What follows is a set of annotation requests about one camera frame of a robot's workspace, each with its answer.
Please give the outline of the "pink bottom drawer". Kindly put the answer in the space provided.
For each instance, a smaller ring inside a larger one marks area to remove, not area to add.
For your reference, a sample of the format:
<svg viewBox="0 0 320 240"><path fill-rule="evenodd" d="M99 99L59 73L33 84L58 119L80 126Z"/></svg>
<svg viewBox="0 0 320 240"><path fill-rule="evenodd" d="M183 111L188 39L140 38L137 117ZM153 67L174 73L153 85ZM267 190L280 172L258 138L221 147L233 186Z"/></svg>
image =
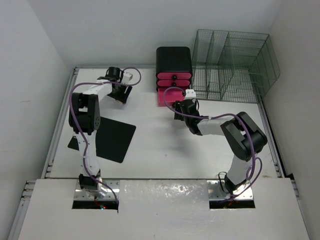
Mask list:
<svg viewBox="0 0 320 240"><path fill-rule="evenodd" d="M170 107L176 101L185 100L185 91L187 88L181 87L165 87L157 89L157 102L159 107L165 107L167 103Z"/></svg>

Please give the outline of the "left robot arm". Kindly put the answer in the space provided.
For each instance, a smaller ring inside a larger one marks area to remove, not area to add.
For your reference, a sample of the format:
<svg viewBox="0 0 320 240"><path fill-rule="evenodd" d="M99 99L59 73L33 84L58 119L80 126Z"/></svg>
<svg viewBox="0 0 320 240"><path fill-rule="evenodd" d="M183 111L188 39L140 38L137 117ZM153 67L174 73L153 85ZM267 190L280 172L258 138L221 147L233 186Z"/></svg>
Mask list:
<svg viewBox="0 0 320 240"><path fill-rule="evenodd" d="M74 131L81 154L79 185L91 194L102 194L110 187L103 182L99 158L122 163L136 126L101 117L100 101L110 97L126 104L132 90L133 75L118 67L109 67L89 89L69 94L69 125Z"/></svg>

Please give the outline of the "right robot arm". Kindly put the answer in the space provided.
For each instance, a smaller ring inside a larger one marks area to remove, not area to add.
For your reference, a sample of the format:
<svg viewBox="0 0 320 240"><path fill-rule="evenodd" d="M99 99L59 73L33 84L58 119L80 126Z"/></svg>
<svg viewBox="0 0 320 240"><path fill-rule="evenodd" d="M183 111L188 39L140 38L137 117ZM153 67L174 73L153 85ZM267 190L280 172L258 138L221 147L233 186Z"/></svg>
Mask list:
<svg viewBox="0 0 320 240"><path fill-rule="evenodd" d="M256 168L256 155L263 150L268 140L246 112L226 113L216 117L203 116L198 111L196 99L176 101L173 107L174 118L184 121L192 134L225 137L233 152L233 159L224 176L222 190L231 195L251 180Z"/></svg>

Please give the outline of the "pink top drawer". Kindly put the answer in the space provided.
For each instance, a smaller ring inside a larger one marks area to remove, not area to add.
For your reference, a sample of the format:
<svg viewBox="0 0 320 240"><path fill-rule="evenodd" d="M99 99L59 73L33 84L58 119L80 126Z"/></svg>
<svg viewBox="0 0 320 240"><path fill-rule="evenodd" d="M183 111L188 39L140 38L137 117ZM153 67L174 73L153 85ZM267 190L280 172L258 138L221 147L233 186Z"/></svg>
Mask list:
<svg viewBox="0 0 320 240"><path fill-rule="evenodd" d="M189 80L192 74L190 72L160 72L156 77L159 80Z"/></svg>

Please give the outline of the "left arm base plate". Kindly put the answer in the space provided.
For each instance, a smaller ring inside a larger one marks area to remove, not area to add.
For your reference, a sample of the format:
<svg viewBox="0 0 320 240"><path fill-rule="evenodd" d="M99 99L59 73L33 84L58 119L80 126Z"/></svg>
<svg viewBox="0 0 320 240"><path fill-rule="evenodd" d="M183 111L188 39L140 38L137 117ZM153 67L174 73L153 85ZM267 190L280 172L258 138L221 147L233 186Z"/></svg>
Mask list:
<svg viewBox="0 0 320 240"><path fill-rule="evenodd" d="M107 184L116 194L117 198L119 197L120 192L120 181L114 179L103 179L103 182ZM96 190L84 190L80 187L79 180L76 183L75 192L73 196L74 201L115 201L115 196L109 188L106 188L104 185L101 186L99 191Z"/></svg>

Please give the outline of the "black mouse pad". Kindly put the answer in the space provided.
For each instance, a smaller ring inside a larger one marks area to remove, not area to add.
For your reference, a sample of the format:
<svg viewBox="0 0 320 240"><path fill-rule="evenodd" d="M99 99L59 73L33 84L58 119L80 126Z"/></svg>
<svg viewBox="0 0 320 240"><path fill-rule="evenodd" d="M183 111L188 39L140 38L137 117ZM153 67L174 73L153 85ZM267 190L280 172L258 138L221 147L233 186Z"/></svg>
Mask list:
<svg viewBox="0 0 320 240"><path fill-rule="evenodd" d="M136 126L101 117L95 144L96 155L116 163L122 163L134 136Z"/></svg>

